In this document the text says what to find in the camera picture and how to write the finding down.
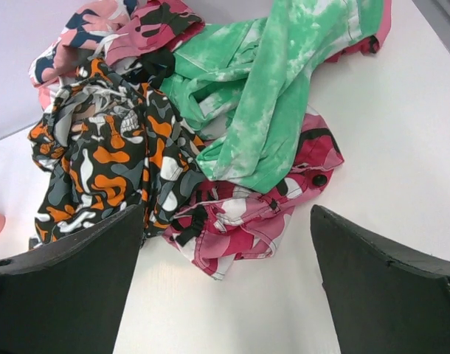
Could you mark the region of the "orange black camouflage cloth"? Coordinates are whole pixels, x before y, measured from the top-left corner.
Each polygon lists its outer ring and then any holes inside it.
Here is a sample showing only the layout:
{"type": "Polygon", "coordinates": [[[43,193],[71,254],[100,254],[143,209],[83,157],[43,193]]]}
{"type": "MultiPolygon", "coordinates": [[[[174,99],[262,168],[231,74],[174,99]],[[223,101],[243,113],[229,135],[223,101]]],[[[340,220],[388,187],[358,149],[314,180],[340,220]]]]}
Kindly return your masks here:
{"type": "Polygon", "coordinates": [[[104,60],[80,66],[28,136],[50,174],[31,247],[60,240],[140,205],[144,238],[161,235],[204,174],[203,148],[168,97],[132,85],[104,60]]]}

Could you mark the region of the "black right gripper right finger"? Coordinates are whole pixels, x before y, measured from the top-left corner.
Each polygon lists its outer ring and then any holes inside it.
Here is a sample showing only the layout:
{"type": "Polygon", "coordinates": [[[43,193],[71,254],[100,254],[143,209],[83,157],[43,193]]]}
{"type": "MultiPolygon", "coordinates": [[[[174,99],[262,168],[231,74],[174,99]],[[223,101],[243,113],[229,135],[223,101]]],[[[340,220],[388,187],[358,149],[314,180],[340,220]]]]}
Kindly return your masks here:
{"type": "Polygon", "coordinates": [[[450,353],[450,262],[311,209],[342,353],[450,353]]]}

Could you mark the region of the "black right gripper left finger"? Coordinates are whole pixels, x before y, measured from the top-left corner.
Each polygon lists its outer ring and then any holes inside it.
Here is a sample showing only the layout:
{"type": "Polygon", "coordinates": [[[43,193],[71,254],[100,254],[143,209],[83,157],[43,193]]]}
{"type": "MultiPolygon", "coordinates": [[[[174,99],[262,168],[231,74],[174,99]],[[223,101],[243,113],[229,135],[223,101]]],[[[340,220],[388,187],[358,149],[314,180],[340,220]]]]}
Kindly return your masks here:
{"type": "Polygon", "coordinates": [[[142,240],[129,206],[0,260],[0,353],[112,353],[142,240]]]}

